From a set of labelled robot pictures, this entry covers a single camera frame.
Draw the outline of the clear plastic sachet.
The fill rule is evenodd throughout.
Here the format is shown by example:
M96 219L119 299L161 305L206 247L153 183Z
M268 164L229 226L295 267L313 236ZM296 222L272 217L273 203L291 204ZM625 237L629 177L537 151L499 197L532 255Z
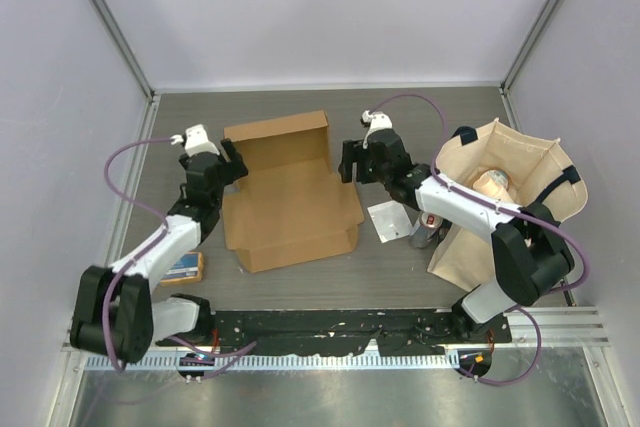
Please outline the clear plastic sachet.
M370 206L367 211L381 243L410 235L412 223L402 204L391 200Z

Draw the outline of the brown cardboard box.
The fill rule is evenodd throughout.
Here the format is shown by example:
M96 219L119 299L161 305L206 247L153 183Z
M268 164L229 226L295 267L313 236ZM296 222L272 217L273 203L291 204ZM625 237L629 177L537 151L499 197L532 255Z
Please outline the brown cardboard box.
M322 110L225 128L248 168L225 195L225 243L250 273L348 254L364 213L333 170Z

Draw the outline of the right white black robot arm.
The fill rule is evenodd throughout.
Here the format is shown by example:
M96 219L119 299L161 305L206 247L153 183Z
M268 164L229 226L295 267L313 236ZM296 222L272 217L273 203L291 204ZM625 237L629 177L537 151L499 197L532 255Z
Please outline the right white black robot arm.
M379 183L390 197L451 227L429 269L465 290L451 308L454 336L472 342L496 317L555 291L575 266L560 225L587 192L556 141L498 121L460 127L431 164L412 160L390 127L342 144L345 183Z

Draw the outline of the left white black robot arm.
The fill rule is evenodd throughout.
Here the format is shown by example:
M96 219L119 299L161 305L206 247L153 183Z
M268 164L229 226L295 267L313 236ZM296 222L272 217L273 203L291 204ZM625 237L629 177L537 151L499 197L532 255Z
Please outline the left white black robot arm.
M106 356L115 370L141 360L158 341L205 344L214 330L209 301L175 294L155 303L152 293L185 254L200 246L220 220L224 190L248 169L233 142L219 145L170 138L184 147L186 180L160 227L128 255L80 277L69 332L72 347Z

